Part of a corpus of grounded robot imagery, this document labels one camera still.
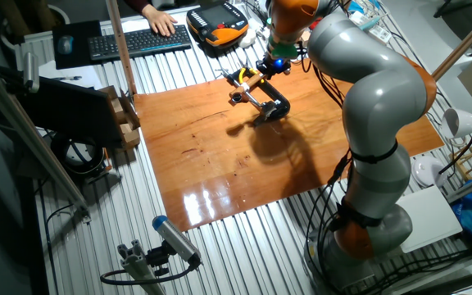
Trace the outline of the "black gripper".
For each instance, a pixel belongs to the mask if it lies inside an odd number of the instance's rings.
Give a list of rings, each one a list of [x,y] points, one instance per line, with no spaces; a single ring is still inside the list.
[[[265,56],[262,60],[256,62],[256,68],[263,74],[265,79],[271,79],[274,75],[289,75],[291,63],[290,60]]]

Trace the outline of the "person hand on keyboard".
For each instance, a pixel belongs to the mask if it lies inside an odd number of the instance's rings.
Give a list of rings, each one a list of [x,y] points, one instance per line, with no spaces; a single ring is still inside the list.
[[[170,14],[157,10],[153,5],[148,4],[142,9],[142,15],[147,19],[151,29],[160,35],[170,37],[175,33],[177,20]]]

